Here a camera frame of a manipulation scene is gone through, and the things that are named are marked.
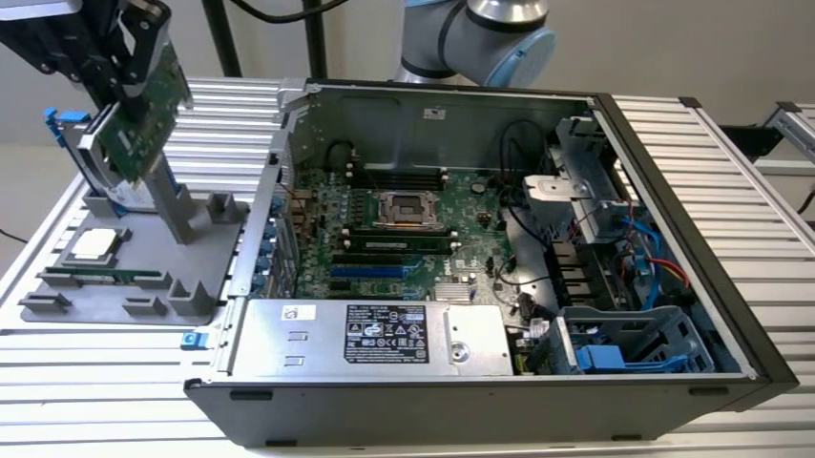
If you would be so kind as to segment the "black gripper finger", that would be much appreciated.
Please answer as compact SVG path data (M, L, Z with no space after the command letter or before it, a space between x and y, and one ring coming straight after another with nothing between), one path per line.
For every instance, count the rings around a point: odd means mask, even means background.
M125 46L85 46L81 65L81 79L86 91L99 109L127 99L121 71L127 62L129 52Z
M117 85L126 104L158 87L174 70L173 12L162 1L121 1L117 15Z

